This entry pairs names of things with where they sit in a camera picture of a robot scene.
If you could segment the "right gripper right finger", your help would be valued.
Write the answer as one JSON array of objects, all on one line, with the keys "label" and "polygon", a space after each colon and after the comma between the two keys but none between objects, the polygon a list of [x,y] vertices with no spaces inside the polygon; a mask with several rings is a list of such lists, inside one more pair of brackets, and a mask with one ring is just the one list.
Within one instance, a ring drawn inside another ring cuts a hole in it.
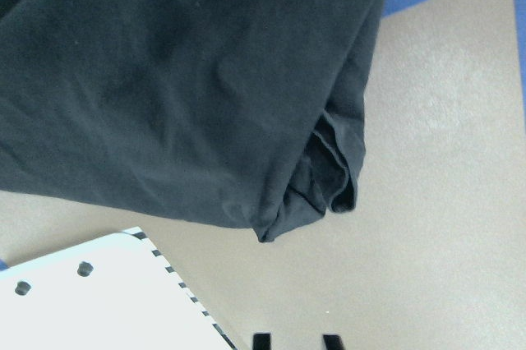
[{"label": "right gripper right finger", "polygon": [[337,334],[323,334],[325,350],[344,350],[344,343]]}]

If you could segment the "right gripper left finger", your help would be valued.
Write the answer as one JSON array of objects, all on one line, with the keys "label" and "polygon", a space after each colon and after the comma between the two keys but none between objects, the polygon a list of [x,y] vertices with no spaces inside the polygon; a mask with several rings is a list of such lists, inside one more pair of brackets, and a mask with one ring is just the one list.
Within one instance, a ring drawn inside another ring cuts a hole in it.
[{"label": "right gripper left finger", "polygon": [[252,336],[252,350],[271,350],[271,334],[255,333]]}]

